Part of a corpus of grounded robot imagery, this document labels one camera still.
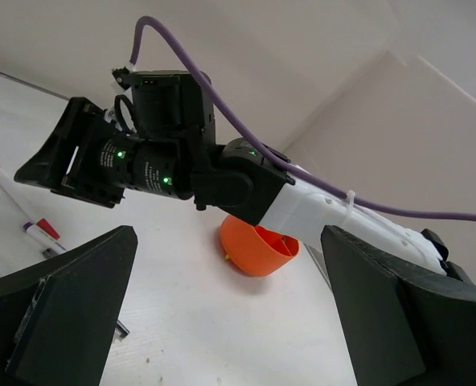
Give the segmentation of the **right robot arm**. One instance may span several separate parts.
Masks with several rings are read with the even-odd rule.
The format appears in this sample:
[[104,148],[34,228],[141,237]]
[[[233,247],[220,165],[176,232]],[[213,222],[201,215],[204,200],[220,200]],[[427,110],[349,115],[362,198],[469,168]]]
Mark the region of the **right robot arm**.
[[292,236],[314,248],[327,226],[377,249],[458,280],[447,248],[430,230],[416,232],[359,208],[281,169],[244,138],[215,141],[208,95],[185,71],[117,71],[125,91],[103,110],[84,97],[68,102],[51,135],[15,173],[18,183],[102,207],[126,191],[193,200],[246,224]]

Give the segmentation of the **white marker purple cap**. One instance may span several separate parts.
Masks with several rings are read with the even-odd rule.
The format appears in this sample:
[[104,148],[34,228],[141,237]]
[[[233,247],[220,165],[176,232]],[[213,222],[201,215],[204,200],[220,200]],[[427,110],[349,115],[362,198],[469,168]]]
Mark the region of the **white marker purple cap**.
[[67,249],[64,246],[46,233],[38,224],[27,222],[23,225],[23,230],[45,249],[50,249],[57,255],[67,252]]

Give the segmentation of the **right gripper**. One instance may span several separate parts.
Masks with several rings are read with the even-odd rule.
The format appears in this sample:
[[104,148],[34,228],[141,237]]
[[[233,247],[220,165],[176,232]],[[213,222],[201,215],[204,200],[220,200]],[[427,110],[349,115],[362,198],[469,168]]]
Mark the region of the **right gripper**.
[[129,137],[85,97],[71,98],[50,136],[15,173],[14,181],[103,207],[136,191],[132,163],[117,163],[118,140]]

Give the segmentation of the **white pen red cap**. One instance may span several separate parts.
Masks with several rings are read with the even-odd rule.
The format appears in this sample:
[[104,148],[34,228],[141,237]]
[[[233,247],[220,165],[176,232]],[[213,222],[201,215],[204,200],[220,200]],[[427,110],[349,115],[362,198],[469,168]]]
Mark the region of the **white pen red cap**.
[[34,224],[38,224],[45,232],[47,231],[47,221],[32,206],[27,197],[17,188],[16,183],[0,167],[0,187],[16,203],[18,208]]

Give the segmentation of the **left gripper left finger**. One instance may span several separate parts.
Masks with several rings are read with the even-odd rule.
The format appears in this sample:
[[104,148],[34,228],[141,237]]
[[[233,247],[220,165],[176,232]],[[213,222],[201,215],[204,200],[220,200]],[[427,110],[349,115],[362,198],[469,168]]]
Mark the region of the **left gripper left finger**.
[[[134,229],[119,226],[0,277],[0,385],[98,385],[136,251]],[[50,294],[54,279],[64,289]]]

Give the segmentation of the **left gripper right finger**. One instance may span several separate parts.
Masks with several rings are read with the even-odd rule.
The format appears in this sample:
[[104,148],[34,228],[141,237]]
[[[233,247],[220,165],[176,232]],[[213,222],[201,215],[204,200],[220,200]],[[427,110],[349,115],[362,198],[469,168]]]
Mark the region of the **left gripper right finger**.
[[338,227],[321,245],[359,385],[476,385],[476,285],[389,255]]

